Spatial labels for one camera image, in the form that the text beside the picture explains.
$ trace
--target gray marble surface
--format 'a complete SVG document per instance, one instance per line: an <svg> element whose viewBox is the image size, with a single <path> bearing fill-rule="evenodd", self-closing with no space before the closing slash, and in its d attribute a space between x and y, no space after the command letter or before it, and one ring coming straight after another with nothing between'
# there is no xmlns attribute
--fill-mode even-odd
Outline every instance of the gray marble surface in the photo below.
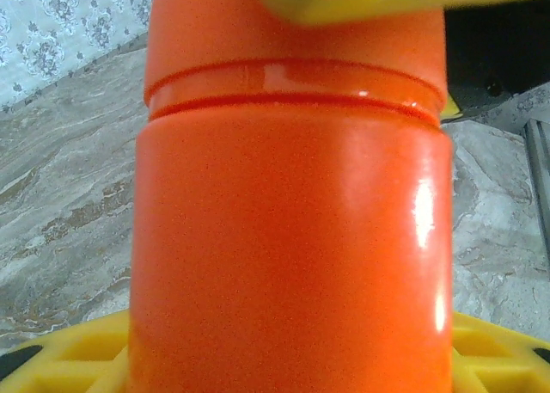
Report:
<svg viewBox="0 0 550 393"><path fill-rule="evenodd" d="M0 118L0 353L122 310L144 51L60 82ZM550 340L550 282L521 138L455 140L455 307Z"/></svg>

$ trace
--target floral wallpaper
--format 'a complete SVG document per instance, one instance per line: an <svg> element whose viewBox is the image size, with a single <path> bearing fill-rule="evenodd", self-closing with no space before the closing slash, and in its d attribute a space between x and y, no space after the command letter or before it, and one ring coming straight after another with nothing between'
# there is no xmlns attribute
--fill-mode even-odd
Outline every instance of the floral wallpaper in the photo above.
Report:
<svg viewBox="0 0 550 393"><path fill-rule="evenodd" d="M0 109L147 31L151 0L0 0Z"/></svg>

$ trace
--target plastic bottle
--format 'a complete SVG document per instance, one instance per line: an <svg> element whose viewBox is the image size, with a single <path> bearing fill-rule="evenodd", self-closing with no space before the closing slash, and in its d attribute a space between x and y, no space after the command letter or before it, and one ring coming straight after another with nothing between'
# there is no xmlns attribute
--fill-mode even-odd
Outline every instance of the plastic bottle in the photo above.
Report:
<svg viewBox="0 0 550 393"><path fill-rule="evenodd" d="M450 393L441 11L154 0L127 391Z"/></svg>

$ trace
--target orange cap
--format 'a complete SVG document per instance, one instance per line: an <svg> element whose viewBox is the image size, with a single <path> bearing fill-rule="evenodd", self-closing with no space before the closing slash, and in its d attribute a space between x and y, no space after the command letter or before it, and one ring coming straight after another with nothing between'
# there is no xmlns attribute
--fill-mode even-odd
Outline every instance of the orange cap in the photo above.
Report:
<svg viewBox="0 0 550 393"><path fill-rule="evenodd" d="M425 92L426 86L432 88L435 96L431 102L436 99L437 105L419 105L419 108L437 115L447 92L443 49L441 10L304 28L274 17L259 0L154 0L145 102L150 106L152 117L156 117L160 110L166 112L175 105L204 98L251 95L251 92L254 95L274 91L307 93L312 85L319 88L320 74L315 71L324 69L322 92L338 89L338 95L368 94L382 101L390 98L395 103L400 92L395 89L402 87L402 83L393 86L392 77L388 78L386 73L390 71L395 80L405 78L413 86L422 87L416 93ZM306 61L301 65L302 73L292 68L300 77L292 78L292 85L275 79L278 83L270 86L265 66L291 61ZM320 66L320 61L330 61L337 70L331 76L330 68ZM238 67L251 62L260 63L260 68L246 72ZM369 71L362 73L362 67L368 67ZM384 85L373 77L373 67L385 72ZM206 71L210 72L207 79L197 78ZM271 77L276 75L277 71L272 72ZM378 81L377 87L382 86L377 94L370 93L373 79ZM388 85L392 88L384 94L383 87ZM412 105L406 105L412 108L422 98L404 96L405 99L398 102L406 104L407 100L414 99Z"/></svg>

